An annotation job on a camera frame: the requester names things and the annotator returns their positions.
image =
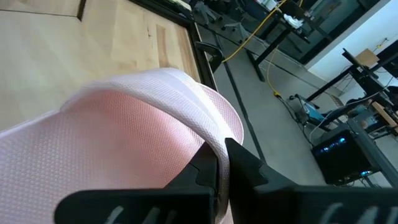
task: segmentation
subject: chair leg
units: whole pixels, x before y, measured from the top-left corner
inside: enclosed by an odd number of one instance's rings
[[[213,12],[210,11],[210,9],[208,7],[205,7],[205,12],[207,14],[207,16],[209,16],[210,18],[212,18],[212,22],[216,21],[216,16],[213,14]]]

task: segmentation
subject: black table leg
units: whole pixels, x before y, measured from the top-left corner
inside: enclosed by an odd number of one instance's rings
[[[363,179],[366,180],[366,182],[369,184],[370,187],[375,187],[374,184],[369,180],[369,177],[364,177]]]
[[[259,77],[259,79],[262,82],[265,82],[265,78],[260,70],[259,64],[290,34],[290,29],[284,30],[279,36],[266,48],[266,50],[257,58],[254,59],[252,53],[250,51],[246,50],[246,53],[248,54],[248,57],[251,61],[251,63],[254,66],[254,69],[256,70],[256,73]]]
[[[309,96],[306,100],[307,101],[312,101],[315,99],[317,96],[321,95],[324,91],[332,87],[334,84],[336,84],[338,81],[340,81],[342,78],[344,78],[346,75],[348,75],[349,71],[351,70],[350,68],[347,68],[345,71],[343,71],[340,75],[338,75],[336,78],[332,79],[330,82],[326,83],[323,87],[321,87],[319,90],[317,90],[315,93],[313,93],[311,96]]]
[[[260,39],[266,40],[268,35],[275,29],[278,25],[278,20],[274,19],[271,24],[264,30],[264,32],[259,36]]]

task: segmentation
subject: desk surface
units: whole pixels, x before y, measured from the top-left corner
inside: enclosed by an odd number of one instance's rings
[[[259,5],[261,5],[263,7],[264,10],[266,10],[267,12],[270,12],[263,4],[258,3]],[[304,19],[304,22],[308,23],[308,25],[310,27],[312,27],[313,29],[315,29],[316,31],[318,31],[324,38],[328,39],[329,41],[332,41],[333,39],[330,37],[329,34],[327,34],[323,29],[321,29],[318,25],[316,25],[310,18],[308,18],[307,16],[304,15],[304,10],[301,12],[302,13],[302,18]],[[280,15],[282,17],[282,20],[285,21],[283,19],[283,12],[281,11],[277,11],[276,14]],[[302,40],[306,41],[307,43],[310,43],[307,39],[307,36],[303,33],[299,33],[297,32],[297,30],[293,29],[293,33],[296,34],[298,37],[300,37]]]
[[[380,114],[380,116],[382,116],[387,123],[391,126],[391,127],[396,127],[398,124],[394,121],[394,119],[392,119],[390,117],[390,115],[384,111],[384,107],[381,106],[378,102],[373,102],[372,103],[373,108],[377,111],[377,113]]]
[[[113,75],[175,67],[200,81],[186,28],[127,0],[87,0],[75,17],[0,11],[0,131]]]
[[[257,0],[254,0],[254,2],[256,2],[258,5],[260,5],[264,12],[266,13],[270,13],[270,10],[268,10],[268,8],[265,7],[265,5],[259,3]],[[290,29],[292,33],[294,33],[297,37],[299,37],[300,39],[304,40],[306,43],[310,43],[310,41],[307,39],[307,36],[305,36],[305,34],[303,34],[302,32],[299,32],[297,29],[294,29],[285,19],[283,16],[283,12],[276,10],[276,12],[274,13],[274,19],[277,19],[278,22],[280,24],[282,24],[284,27],[286,27],[287,29]]]

